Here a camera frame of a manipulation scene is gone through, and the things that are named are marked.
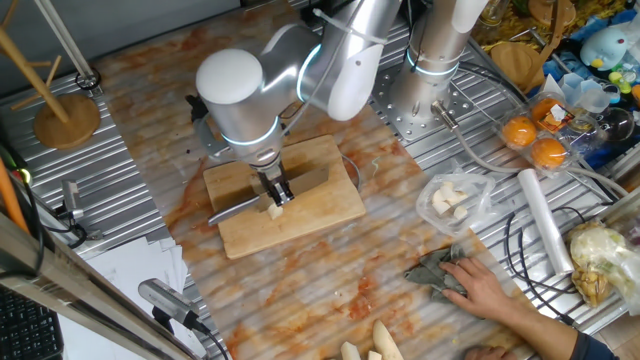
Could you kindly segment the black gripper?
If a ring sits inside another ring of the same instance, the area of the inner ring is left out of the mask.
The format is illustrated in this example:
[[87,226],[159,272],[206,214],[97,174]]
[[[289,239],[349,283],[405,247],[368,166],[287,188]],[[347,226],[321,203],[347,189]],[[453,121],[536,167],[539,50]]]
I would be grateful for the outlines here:
[[276,206],[283,206],[294,199],[281,160],[274,160],[267,165],[253,166],[253,169],[262,184],[259,187],[261,197],[270,199],[267,188],[272,187],[271,195]]

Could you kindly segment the person right hand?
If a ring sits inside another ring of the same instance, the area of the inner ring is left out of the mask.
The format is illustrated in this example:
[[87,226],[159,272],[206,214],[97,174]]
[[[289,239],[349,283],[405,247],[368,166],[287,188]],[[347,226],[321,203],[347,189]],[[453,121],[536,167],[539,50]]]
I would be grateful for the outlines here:
[[525,310],[516,299],[504,292],[496,275],[476,258],[443,262],[439,267],[452,275],[467,292],[461,295],[445,289],[442,294],[474,316],[507,324],[519,311]]

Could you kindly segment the person left hand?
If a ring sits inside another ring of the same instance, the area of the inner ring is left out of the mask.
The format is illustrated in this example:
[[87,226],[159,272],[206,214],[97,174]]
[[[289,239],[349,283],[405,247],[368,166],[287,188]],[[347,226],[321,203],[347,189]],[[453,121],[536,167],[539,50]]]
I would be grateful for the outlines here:
[[474,347],[465,353],[464,360],[517,360],[517,356],[504,347]]

